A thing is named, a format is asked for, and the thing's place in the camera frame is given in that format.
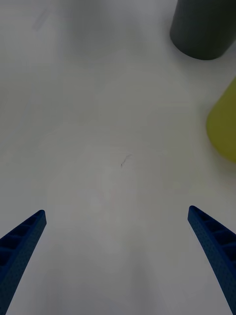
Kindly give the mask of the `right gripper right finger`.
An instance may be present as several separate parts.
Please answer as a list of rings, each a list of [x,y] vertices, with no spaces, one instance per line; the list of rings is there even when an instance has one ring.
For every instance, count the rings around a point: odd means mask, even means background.
[[[189,207],[188,222],[236,314],[236,234],[195,206]]]

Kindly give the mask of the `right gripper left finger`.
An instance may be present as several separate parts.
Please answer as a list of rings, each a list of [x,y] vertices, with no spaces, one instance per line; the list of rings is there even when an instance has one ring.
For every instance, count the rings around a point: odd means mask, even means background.
[[[44,210],[0,239],[0,314],[6,314],[22,275],[47,224]]]

